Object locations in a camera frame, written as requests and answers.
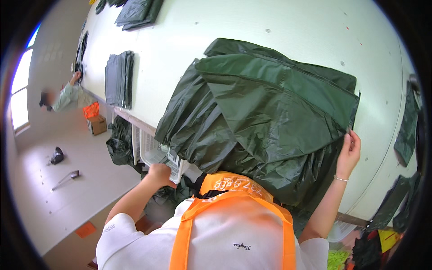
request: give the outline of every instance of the silver bracelet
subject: silver bracelet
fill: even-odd
[[[341,181],[344,181],[344,182],[348,182],[349,181],[349,179],[341,179],[341,178],[337,177],[336,175],[333,175],[333,177],[334,177],[334,179],[341,180]]]

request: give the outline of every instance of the light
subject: light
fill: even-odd
[[[27,109],[27,88],[17,92],[10,99],[12,112],[12,124],[14,130],[29,122],[29,111]]]
[[[26,51],[19,61],[18,68],[15,72],[15,77],[12,82],[11,93],[14,94],[18,90],[26,87],[29,83],[30,60],[32,59],[33,49]]]
[[[32,45],[34,44],[35,39],[36,39],[36,35],[38,34],[38,31],[39,31],[39,27],[40,27],[40,26],[41,26],[41,25],[39,24],[38,27],[36,28],[35,32],[33,33],[32,38],[30,39],[29,43],[27,44],[27,48],[30,47],[30,46],[32,46]]]

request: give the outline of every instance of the orange safety vest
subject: orange safety vest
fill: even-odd
[[[99,102],[94,102],[90,106],[83,108],[83,114],[86,119],[99,115]]]
[[[187,257],[194,217],[205,211],[210,205],[213,205],[212,209],[214,209],[215,207],[232,204],[232,200],[227,200],[229,198],[235,198],[236,200],[252,198],[281,218],[283,232],[282,269],[295,269],[295,236],[292,228],[292,217],[287,209],[273,203],[272,195],[252,179],[230,172],[207,175],[201,185],[200,194],[205,194],[209,190],[228,190],[229,192],[203,200],[195,198],[191,206],[183,213],[172,248],[170,270],[187,269]]]

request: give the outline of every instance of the white work table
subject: white work table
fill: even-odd
[[[132,109],[152,127],[186,68],[216,38],[269,47],[288,58],[354,75],[361,99],[354,125],[362,157],[339,211],[370,219],[399,174],[393,144],[403,116],[406,81],[413,73],[396,31],[372,1],[165,0],[154,26],[122,31],[120,8],[90,9],[83,86],[105,99],[105,66],[110,54],[135,52]]]

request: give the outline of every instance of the woman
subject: woman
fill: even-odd
[[[81,77],[81,72],[73,74],[72,79],[61,90],[61,93],[44,89],[41,93],[39,106],[46,106],[48,111],[66,111],[76,108],[84,108],[94,103],[93,97],[83,91],[75,82]]]
[[[203,198],[181,202],[161,228],[137,232],[135,222],[151,196],[163,186],[175,187],[170,169],[154,164],[109,213],[96,248],[98,268],[326,269],[326,237],[360,146],[354,131],[345,134],[334,180],[298,240],[286,209],[253,180],[227,172],[207,175]]]

